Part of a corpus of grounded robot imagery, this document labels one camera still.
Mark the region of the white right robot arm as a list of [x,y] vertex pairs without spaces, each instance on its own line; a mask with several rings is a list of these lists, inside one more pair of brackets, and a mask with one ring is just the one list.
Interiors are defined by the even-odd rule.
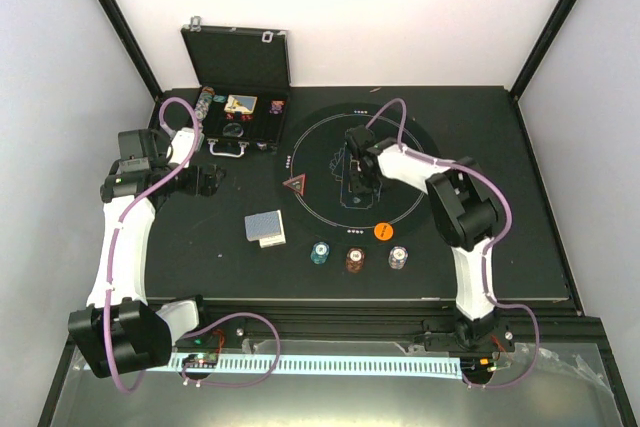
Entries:
[[378,141],[364,126],[349,129],[345,144],[356,162],[349,171],[356,192],[373,192],[389,179],[428,196],[435,227],[452,249],[457,284],[454,335],[463,349],[479,349],[496,325],[492,241],[506,216],[504,206],[471,158],[454,162],[393,138]]

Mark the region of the green poker chip stack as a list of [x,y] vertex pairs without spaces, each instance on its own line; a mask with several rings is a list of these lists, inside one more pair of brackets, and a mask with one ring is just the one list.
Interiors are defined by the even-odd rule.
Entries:
[[310,253],[311,261],[316,265],[324,264],[330,255],[330,247],[325,242],[317,242]]

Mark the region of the orange poker chip stack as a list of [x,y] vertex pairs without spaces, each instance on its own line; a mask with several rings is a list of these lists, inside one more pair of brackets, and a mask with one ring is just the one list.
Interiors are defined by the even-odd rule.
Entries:
[[360,248],[351,248],[345,260],[345,266],[350,273],[359,273],[364,266],[365,253]]

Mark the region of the orange dealer button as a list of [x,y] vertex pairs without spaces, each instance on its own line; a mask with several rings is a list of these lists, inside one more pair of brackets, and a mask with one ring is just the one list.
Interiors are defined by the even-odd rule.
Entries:
[[391,223],[380,222],[374,226],[373,234],[379,241],[389,241],[394,237],[394,227]]

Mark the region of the blue white poker chip stack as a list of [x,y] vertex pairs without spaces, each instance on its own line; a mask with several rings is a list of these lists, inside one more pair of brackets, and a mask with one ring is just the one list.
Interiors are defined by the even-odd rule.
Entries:
[[408,251],[402,246],[395,246],[390,250],[388,263],[391,269],[403,269],[408,260]]

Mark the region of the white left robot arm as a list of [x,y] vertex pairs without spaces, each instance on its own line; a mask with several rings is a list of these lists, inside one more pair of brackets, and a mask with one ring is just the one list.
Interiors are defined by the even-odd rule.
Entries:
[[175,193],[214,195],[224,171],[191,164],[201,140],[190,127],[173,134],[121,132],[118,145],[120,157],[100,188],[104,239],[98,273],[85,308],[68,319],[70,337],[98,378],[164,366],[181,337],[202,346],[215,331],[200,295],[159,310],[150,307],[145,268],[151,228],[163,204]]

